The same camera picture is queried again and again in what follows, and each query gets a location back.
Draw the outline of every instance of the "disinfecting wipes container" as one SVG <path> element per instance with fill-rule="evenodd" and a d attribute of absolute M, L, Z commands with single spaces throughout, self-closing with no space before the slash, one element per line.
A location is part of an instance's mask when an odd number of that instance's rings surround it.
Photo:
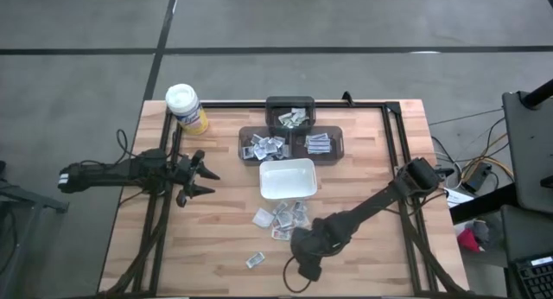
<path fill-rule="evenodd" d="M 199 135 L 206 131 L 208 126 L 206 113 L 191 86 L 186 84 L 171 86 L 165 94 L 165 102 L 187 134 Z"/>

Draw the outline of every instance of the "white plastic container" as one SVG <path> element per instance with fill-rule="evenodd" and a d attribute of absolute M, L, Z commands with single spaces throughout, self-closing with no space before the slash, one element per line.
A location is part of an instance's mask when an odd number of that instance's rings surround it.
<path fill-rule="evenodd" d="M 263 162 L 259 187 L 266 200 L 308 198 L 317 192 L 315 164 L 308 158 Z"/>
<path fill-rule="evenodd" d="M 209 125 L 206 113 L 191 86 L 186 84 L 171 86 L 165 94 L 165 102 L 187 134 L 199 135 L 206 131 Z"/>

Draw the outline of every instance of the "keyboard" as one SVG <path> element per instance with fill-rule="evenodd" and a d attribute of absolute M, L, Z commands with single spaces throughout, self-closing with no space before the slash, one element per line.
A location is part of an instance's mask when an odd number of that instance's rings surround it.
<path fill-rule="evenodd" d="M 553 253 L 512 264 L 525 298 L 553 298 Z"/>

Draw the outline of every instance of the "red object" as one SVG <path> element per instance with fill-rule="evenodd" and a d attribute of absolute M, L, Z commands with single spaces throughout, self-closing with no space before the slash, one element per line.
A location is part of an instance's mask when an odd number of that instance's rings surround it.
<path fill-rule="evenodd" d="M 474 237 L 473 230 L 471 229 L 465 229 L 465 231 L 461 232 L 461 234 L 459 234 L 459 236 L 457 237 L 457 241 L 459 242 L 459 245 L 467 248 L 470 251 L 480 252 L 480 248 L 478 247 L 478 243 L 476 243 L 476 238 Z"/>

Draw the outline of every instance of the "wooden tabletop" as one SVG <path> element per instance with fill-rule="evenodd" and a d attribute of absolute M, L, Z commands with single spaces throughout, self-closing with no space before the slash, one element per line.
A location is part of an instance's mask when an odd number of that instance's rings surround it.
<path fill-rule="evenodd" d="M 421 100 L 399 100 L 412 157 L 435 164 L 434 148 Z M 138 126 L 134 153 L 156 148 L 162 133 L 165 103 L 147 101 Z M 159 296 L 286 296 L 283 267 L 291 257 L 289 242 L 271 238 L 269 229 L 251 220 L 263 207 L 276 203 L 259 193 L 258 167 L 238 159 L 238 130 L 263 126 L 261 109 L 206 109 L 209 129 L 197 137 L 184 136 L 181 153 L 206 152 L 205 164 L 220 181 L 199 178 L 197 183 L 215 194 L 189 200 L 184 208 L 173 201 L 163 253 Z M 316 167 L 318 191 L 308 203 L 310 220 L 355 207 L 385 188 L 392 179 L 390 158 L 380 110 L 318 109 L 316 125 L 337 125 L 343 130 L 345 156 L 334 166 Z M 394 127 L 399 159 L 399 141 Z M 126 188 L 124 197 L 135 194 Z M 140 245 L 147 196 L 125 203 L 116 218 L 100 289 L 108 289 L 127 269 Z M 430 248 L 451 277 L 467 289 L 467 278 L 445 197 L 423 208 Z M 250 270 L 245 261 L 261 251 L 266 259 Z M 422 260 L 418 260 L 426 284 Z M 149 267 L 145 283 L 149 281 Z M 401 223 L 396 214 L 378 213 L 365 222 L 337 256 L 323 258 L 322 275 L 300 296 L 410 295 L 410 275 Z M 293 262 L 287 270 L 293 289 L 306 280 Z"/>

